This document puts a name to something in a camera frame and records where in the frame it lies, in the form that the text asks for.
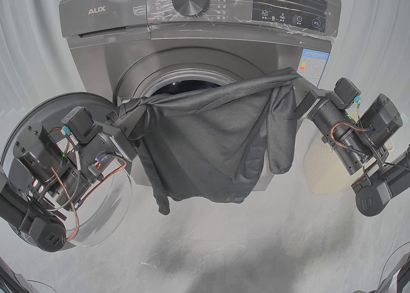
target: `cable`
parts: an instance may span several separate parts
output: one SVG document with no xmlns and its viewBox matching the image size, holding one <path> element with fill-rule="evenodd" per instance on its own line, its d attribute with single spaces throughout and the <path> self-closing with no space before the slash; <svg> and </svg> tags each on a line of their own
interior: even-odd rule
<svg viewBox="0 0 410 293">
<path fill-rule="evenodd" d="M 379 286 L 380 286 L 380 283 L 382 282 L 383 271 L 384 271 L 384 268 L 386 268 L 387 262 L 389 262 L 389 260 L 390 260 L 390 258 L 392 257 L 392 255 L 395 254 L 396 251 L 397 251 L 399 248 L 403 247 L 404 245 L 407 245 L 408 243 L 410 243 L 410 241 L 407 242 L 407 243 L 404 243 L 403 245 L 400 245 L 400 246 L 399 246 L 397 249 L 395 249 L 395 250 L 393 251 L 393 253 L 389 256 L 389 258 L 387 259 L 387 261 L 386 261 L 386 263 L 385 263 L 385 265 L 384 265 L 384 267 L 383 267 L 382 273 L 380 274 Z"/>
<path fill-rule="evenodd" d="M 402 168 L 402 169 L 404 169 L 404 170 L 410 171 L 409 168 L 403 167 L 402 165 L 399 165 L 399 164 L 388 163 L 388 162 L 385 162 L 385 164 L 387 164 L 387 165 L 392 165 L 392 166 L 394 166 L 394 167 L 399 167 L 399 168 Z"/>
<path fill-rule="evenodd" d="M 32 282 L 32 283 L 43 284 L 43 285 L 45 285 L 45 286 L 50 287 L 55 293 L 58 293 L 53 287 L 51 287 L 50 285 L 48 285 L 48 284 L 46 284 L 46 283 L 43 283 L 42 281 L 37 281 L 37 280 L 27 280 L 27 281 L 30 281 L 30 282 Z"/>
<path fill-rule="evenodd" d="M 77 193 L 78 188 L 79 188 L 79 181 L 80 181 L 80 178 L 81 178 L 81 165 L 80 165 L 80 160 L 79 160 L 78 149 L 77 149 L 77 146 L 75 146 L 75 143 L 73 142 L 73 140 L 69 136 L 66 135 L 66 138 L 68 139 L 68 141 L 73 146 L 76 156 L 78 156 L 78 159 L 77 159 L 77 170 L 78 170 L 77 185 L 75 186 L 75 190 L 74 190 L 73 195 L 71 195 L 71 197 L 68 198 L 67 202 L 65 202 L 63 205 L 59 206 L 58 208 L 53 208 L 53 209 L 45 208 L 47 211 L 58 211 L 58 210 L 60 210 L 64 207 L 66 207 L 71 202 L 71 199 L 75 196 L 75 194 Z"/>
<path fill-rule="evenodd" d="M 360 123 L 360 115 L 359 115 L 360 104 L 361 103 L 357 103 L 357 125 L 359 125 L 359 123 Z"/>
<path fill-rule="evenodd" d="M 357 126 L 354 126 L 354 125 L 351 125 L 351 124 L 345 123 L 345 122 L 337 122 L 337 123 L 335 123 L 335 124 L 331 127 L 331 133 L 330 133 L 331 139 L 335 142 L 336 145 L 338 145 L 338 146 L 340 146 L 340 147 L 343 147 L 343 148 L 346 148 L 346 149 L 350 149 L 350 147 L 349 147 L 348 145 L 345 145 L 345 144 L 342 144 L 341 142 L 336 141 L 336 139 L 335 139 L 334 136 L 333 136 L 334 130 L 335 130 L 336 127 L 338 127 L 338 126 L 347 126 L 348 128 L 351 128 L 351 129 L 353 129 L 353 130 L 360 131 L 360 132 L 368 132 L 368 131 L 371 131 L 371 130 L 372 130 L 371 128 L 367 128 L 367 129 L 359 128 L 359 127 L 357 127 Z"/>
<path fill-rule="evenodd" d="M 60 186 L 63 188 L 64 193 L 66 194 L 67 199 L 70 201 L 70 206 L 71 206 L 71 210 L 74 212 L 74 217 L 75 217 L 75 230 L 72 233 L 72 235 L 70 237 L 68 237 L 66 239 L 66 242 L 69 242 L 70 240 L 74 239 L 77 234 L 78 234 L 78 230 L 79 230 L 79 220 L 78 220 L 78 214 L 77 214 L 77 210 L 74 208 L 74 204 L 71 201 L 71 198 L 69 196 L 69 193 L 67 192 L 67 189 L 65 188 L 63 182 L 61 181 L 60 177 L 58 176 L 57 172 L 54 171 L 53 168 L 51 168 L 51 171 L 54 173 L 54 176 L 57 178 Z"/>
<path fill-rule="evenodd" d="M 50 134 L 50 133 L 52 133 L 52 132 L 55 132 L 55 131 L 61 131 L 61 130 L 62 130 L 62 128 L 60 128 L 60 127 L 55 127 L 55 128 L 53 128 L 53 129 L 51 129 L 51 130 L 48 132 L 48 134 Z M 66 149 L 64 150 L 64 155 L 66 155 L 66 154 L 69 152 L 69 147 L 70 147 L 70 142 L 67 141 Z"/>
<path fill-rule="evenodd" d="M 80 199 L 78 201 L 78 205 L 77 205 L 77 210 L 78 208 L 84 203 L 84 201 L 98 188 L 100 187 L 100 185 L 102 185 L 102 183 L 104 183 L 108 178 L 110 178 L 113 174 L 121 171 L 122 169 L 124 169 L 127 166 L 127 162 L 126 160 L 124 160 L 123 158 L 119 157 L 119 156 L 113 156 L 121 161 L 124 162 L 124 164 L 120 167 L 118 167 L 117 169 L 115 169 L 114 171 L 110 172 L 109 174 L 107 174 L 103 180 L 101 180 L 97 185 L 95 185 L 95 187 L 93 189 L 91 189 L 82 199 Z"/>
<path fill-rule="evenodd" d="M 50 134 L 51 132 L 60 131 L 60 130 L 61 130 L 61 128 L 55 127 L 55 128 L 53 128 L 53 129 L 51 129 L 51 130 L 48 132 L 48 134 Z"/>
<path fill-rule="evenodd" d="M 374 161 L 371 165 L 369 165 L 367 168 L 365 168 L 365 165 L 363 166 L 363 173 L 366 173 L 368 171 L 370 171 L 372 169 L 372 167 L 374 167 L 377 163 L 377 160 Z"/>
</svg>

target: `gray floor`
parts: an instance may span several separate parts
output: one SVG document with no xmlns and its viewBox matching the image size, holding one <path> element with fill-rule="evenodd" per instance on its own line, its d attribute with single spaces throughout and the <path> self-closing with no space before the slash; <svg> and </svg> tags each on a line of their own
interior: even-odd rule
<svg viewBox="0 0 410 293">
<path fill-rule="evenodd" d="M 394 137 L 394 154 L 408 132 Z M 192 198 L 171 202 L 162 216 L 151 188 L 137 186 L 125 220 L 102 244 L 48 254 L 1 222 L 0 255 L 61 293 L 370 291 L 390 253 L 410 240 L 410 191 L 374 218 L 358 213 L 351 190 L 312 194 L 302 161 L 314 134 L 305 122 L 292 169 L 243 204 Z"/>
</svg>

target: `plastic wrap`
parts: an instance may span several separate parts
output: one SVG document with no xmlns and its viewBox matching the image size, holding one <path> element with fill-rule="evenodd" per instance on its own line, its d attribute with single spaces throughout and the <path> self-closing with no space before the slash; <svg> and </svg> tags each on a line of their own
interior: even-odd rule
<svg viewBox="0 0 410 293">
<path fill-rule="evenodd" d="M 329 0 L 207 0 L 199 14 L 184 16 L 172 0 L 147 0 L 146 5 L 151 30 L 163 22 L 206 21 L 269 26 L 326 40 L 336 38 L 339 23 L 339 16 L 333 19 L 330 9 L 340 10 Z"/>
<path fill-rule="evenodd" d="M 84 16 L 84 9 L 93 16 L 98 13 L 99 8 L 95 11 L 93 8 L 97 4 L 105 6 L 104 16 L 96 15 L 101 20 L 91 21 L 94 17 Z M 148 31 L 152 32 L 167 24 L 181 23 L 185 26 L 202 22 L 274 28 L 289 34 L 333 41 L 337 36 L 340 11 L 340 0 L 201 0 L 198 12 L 185 15 L 173 0 L 64 0 L 60 4 L 64 37 L 114 27 L 147 24 Z M 206 31 L 207 28 L 202 26 L 200 30 Z"/>
</svg>

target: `front-load washing machine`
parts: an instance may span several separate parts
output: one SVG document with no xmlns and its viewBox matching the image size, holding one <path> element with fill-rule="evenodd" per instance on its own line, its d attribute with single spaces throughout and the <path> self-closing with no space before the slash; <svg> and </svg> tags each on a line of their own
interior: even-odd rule
<svg viewBox="0 0 410 293">
<path fill-rule="evenodd" d="M 289 66 L 318 85 L 340 10 L 340 0 L 63 0 L 59 6 L 85 89 L 116 105 Z M 265 161 L 254 190 L 273 178 Z M 138 159 L 131 176 L 149 185 Z"/>
</svg>

